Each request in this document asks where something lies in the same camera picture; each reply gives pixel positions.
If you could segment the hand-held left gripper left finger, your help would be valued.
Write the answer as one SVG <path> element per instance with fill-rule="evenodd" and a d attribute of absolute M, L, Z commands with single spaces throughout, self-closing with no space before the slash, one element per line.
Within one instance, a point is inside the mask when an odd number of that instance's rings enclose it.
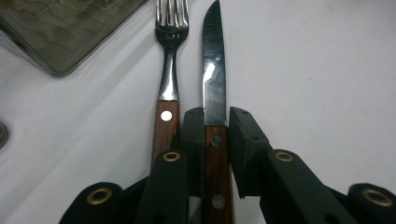
<path fill-rule="evenodd" d="M 205 129 L 201 107 L 184 115 L 181 136 L 155 159 L 134 224 L 188 224 L 189 198 L 205 194 Z"/>

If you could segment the smoky clear plastic bin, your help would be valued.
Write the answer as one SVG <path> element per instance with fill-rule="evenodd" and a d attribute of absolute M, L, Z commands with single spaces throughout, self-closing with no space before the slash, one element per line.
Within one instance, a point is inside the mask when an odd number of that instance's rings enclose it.
<path fill-rule="evenodd" d="M 147 1 L 0 0 L 0 46 L 64 77 Z"/>

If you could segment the wooden-handled fork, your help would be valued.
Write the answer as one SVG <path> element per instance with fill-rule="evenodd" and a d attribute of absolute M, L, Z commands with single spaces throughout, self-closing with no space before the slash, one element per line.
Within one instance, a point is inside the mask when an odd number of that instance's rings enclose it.
<path fill-rule="evenodd" d="M 180 102 L 177 51 L 189 35 L 188 0 L 157 0 L 155 37 L 163 48 L 163 70 L 156 101 L 151 165 L 178 135 Z"/>

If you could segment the wooden-handled steak knife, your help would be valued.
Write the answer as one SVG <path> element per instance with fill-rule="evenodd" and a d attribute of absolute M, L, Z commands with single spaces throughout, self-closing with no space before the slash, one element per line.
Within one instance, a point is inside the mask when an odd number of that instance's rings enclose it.
<path fill-rule="evenodd" d="M 204 224 L 234 224 L 233 185 L 226 115 L 226 73 L 219 0 L 205 14 L 202 31 L 205 126 Z"/>

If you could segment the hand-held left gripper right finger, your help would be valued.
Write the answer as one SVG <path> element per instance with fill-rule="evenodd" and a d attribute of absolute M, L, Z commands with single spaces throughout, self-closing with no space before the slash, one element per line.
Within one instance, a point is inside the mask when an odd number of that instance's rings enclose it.
<path fill-rule="evenodd" d="M 267 224 L 358 224 L 298 155 L 271 147 L 249 112 L 231 107 L 229 131 L 238 194 L 260 198 Z"/>

